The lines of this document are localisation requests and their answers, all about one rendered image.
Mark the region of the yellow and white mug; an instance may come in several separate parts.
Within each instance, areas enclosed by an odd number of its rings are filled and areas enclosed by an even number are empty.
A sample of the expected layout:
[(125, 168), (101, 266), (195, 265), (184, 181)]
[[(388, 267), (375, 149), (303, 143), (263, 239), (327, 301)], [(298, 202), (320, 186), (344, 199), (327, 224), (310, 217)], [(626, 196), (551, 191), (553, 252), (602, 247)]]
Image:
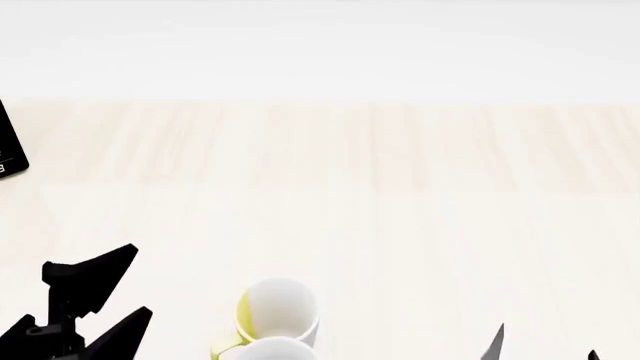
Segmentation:
[(241, 347), (270, 337), (294, 338), (314, 349), (320, 323), (314, 293), (290, 278), (264, 279), (248, 287), (233, 317), (234, 332), (212, 344), (210, 360), (231, 360)]

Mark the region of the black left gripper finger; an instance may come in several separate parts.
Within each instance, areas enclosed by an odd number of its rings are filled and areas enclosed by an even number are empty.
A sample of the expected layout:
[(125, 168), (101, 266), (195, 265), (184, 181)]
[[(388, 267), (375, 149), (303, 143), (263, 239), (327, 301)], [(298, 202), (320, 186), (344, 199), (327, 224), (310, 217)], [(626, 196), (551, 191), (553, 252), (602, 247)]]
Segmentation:
[(141, 307), (129, 314), (79, 355), (80, 360), (134, 360), (153, 312)]
[(128, 244), (81, 263), (45, 262), (42, 281), (49, 286), (47, 323), (73, 323), (78, 317), (99, 313), (137, 254), (138, 248)]

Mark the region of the black device at edge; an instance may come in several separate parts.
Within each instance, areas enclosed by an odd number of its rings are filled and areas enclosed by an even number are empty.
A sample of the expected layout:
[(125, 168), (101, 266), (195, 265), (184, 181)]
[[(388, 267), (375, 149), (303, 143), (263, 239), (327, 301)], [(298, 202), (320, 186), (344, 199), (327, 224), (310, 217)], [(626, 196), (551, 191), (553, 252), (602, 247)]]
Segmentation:
[(28, 158), (0, 100), (0, 180), (28, 170)]

